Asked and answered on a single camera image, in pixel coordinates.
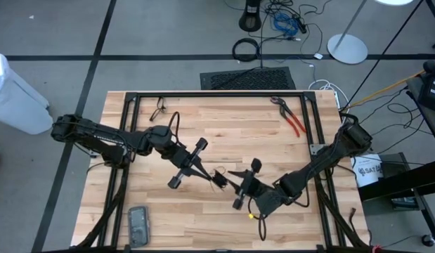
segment white container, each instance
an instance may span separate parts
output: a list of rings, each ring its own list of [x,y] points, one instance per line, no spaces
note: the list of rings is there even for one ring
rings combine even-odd
[[[48,101],[19,77],[0,54],[0,122],[29,134],[51,128]]]

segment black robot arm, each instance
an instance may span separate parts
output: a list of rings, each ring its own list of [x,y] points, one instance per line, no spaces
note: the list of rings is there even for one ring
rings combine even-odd
[[[240,209],[245,196],[253,198],[260,213],[268,216],[281,205],[290,205],[300,197],[308,180],[323,170],[334,167],[344,157],[350,157],[364,153],[370,148],[372,137],[359,125],[358,119],[353,115],[343,115],[353,121],[346,122],[336,133],[335,140],[331,145],[321,148],[303,169],[285,174],[268,186],[255,178],[255,174],[261,168],[261,162],[257,159],[252,163],[251,171],[229,171],[230,174],[243,178],[240,186],[229,181],[235,188],[238,198],[233,207]]]
[[[199,176],[211,180],[198,156],[208,142],[201,138],[195,150],[189,153],[178,138],[176,141],[172,140],[173,133],[169,126],[153,126],[145,131],[128,132],[97,124],[76,115],[64,115],[53,124],[51,136],[56,141],[76,143],[99,153],[105,163],[117,168],[125,168],[133,162],[132,154],[147,156],[155,149],[161,154],[162,159],[169,160],[180,169],[168,183],[173,189],[178,188],[183,176]]]

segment black floor stripe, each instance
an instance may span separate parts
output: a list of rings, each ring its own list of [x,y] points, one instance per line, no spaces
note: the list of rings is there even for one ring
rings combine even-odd
[[[6,56],[9,61],[71,61],[71,60],[116,60],[116,61],[169,61],[169,60],[233,60],[231,54],[206,55],[105,55],[105,56]],[[264,60],[316,60],[313,55],[301,54],[264,54]],[[331,55],[323,55],[322,60],[334,60]],[[435,53],[416,54],[370,54],[367,60],[435,60]]]
[[[98,57],[100,56],[100,53],[103,48],[103,44],[105,43],[106,34],[110,26],[111,17],[112,17],[112,13],[114,12],[116,1],[117,0],[110,0],[110,5],[108,6],[108,11],[106,12],[105,20],[103,21],[102,29],[98,37],[96,49],[93,52],[93,58],[91,59],[89,71],[86,76],[86,79],[84,80],[84,85],[77,104],[77,109],[75,110],[75,114],[77,115],[83,114],[84,106],[86,105],[86,100],[89,91],[91,89],[93,76],[96,73]],[[46,207],[44,209],[44,214],[42,215],[42,220],[41,223],[39,224],[39,229],[37,231],[36,238],[34,239],[32,252],[41,252],[42,249],[44,248],[44,243],[46,241],[47,233],[50,228],[51,219],[53,218],[53,213],[55,211],[56,203],[60,195],[61,186],[64,181],[64,175],[67,170],[67,165],[69,164],[72,148],[73,148],[72,143],[66,143],[64,146],[64,151],[63,154],[61,155],[60,163],[58,165],[58,170],[56,171],[56,175],[53,180],[53,185],[51,187],[50,195],[48,196]]]

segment red handle pliers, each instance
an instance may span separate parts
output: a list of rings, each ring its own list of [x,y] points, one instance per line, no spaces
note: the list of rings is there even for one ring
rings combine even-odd
[[[300,123],[299,119],[297,119],[297,117],[295,116],[295,114],[289,109],[289,107],[287,106],[286,102],[277,97],[277,96],[273,96],[271,97],[271,102],[279,105],[280,106],[280,114],[281,116],[283,116],[283,118],[285,118],[287,120],[287,122],[294,128],[295,133],[297,134],[297,137],[300,137],[300,133],[298,128],[295,126],[294,122],[292,122],[292,120],[290,120],[290,118],[288,118],[286,116],[286,112],[292,116],[292,118],[294,119],[294,121],[299,125],[300,129],[306,133],[306,129],[304,128],[304,126]]]

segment grey floor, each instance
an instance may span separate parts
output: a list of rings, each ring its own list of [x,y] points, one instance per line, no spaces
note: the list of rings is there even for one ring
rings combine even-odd
[[[242,0],[227,0],[237,8]],[[294,1],[295,7],[305,1]],[[322,6],[323,0],[306,1]],[[320,53],[327,54],[326,42],[340,33],[361,1],[333,0],[324,14],[309,14],[323,31]],[[367,2],[351,33],[361,38],[371,54],[383,52],[400,26],[417,5],[417,0],[402,7]],[[92,55],[105,18],[109,1],[72,0],[0,0],[0,52],[7,56]],[[234,42],[246,37],[237,26],[240,11],[227,7],[223,0],[117,0],[103,55],[193,55],[229,54]],[[264,36],[277,35],[265,27]],[[303,53],[314,53],[319,33],[311,27]],[[423,3],[405,26],[387,54],[435,53],[435,20]],[[271,42],[264,53],[300,53],[301,42]],[[384,88],[422,69],[424,60],[383,60],[367,80],[355,100]],[[367,60],[359,65],[344,65],[335,60],[312,60],[318,79],[327,79],[351,96],[375,64]],[[90,62],[83,61],[11,61],[11,67],[51,103],[51,115],[73,113]],[[244,70],[258,62],[234,60],[100,61],[87,98],[84,116],[100,118],[107,91],[117,90],[192,90],[200,89],[199,73]],[[288,66],[298,89],[307,89],[313,81],[313,69],[299,60],[265,65]],[[406,95],[397,103],[414,108]],[[377,104],[353,109],[360,118]],[[393,123],[407,122],[406,115],[380,110],[363,125],[374,132]],[[383,150],[411,129],[389,129],[375,136],[373,148]],[[63,145],[49,133],[29,136],[0,123],[0,252],[29,252],[44,211]],[[408,161],[435,160],[435,140],[417,133],[388,153],[404,152]],[[65,175],[58,205],[48,232],[44,250],[66,249],[82,195],[89,159],[74,150]],[[435,195],[427,197],[435,213]],[[386,200],[364,203],[373,243],[388,245],[409,235],[428,234],[419,212],[395,212]],[[435,246],[422,246],[414,237],[390,249],[435,252]]]

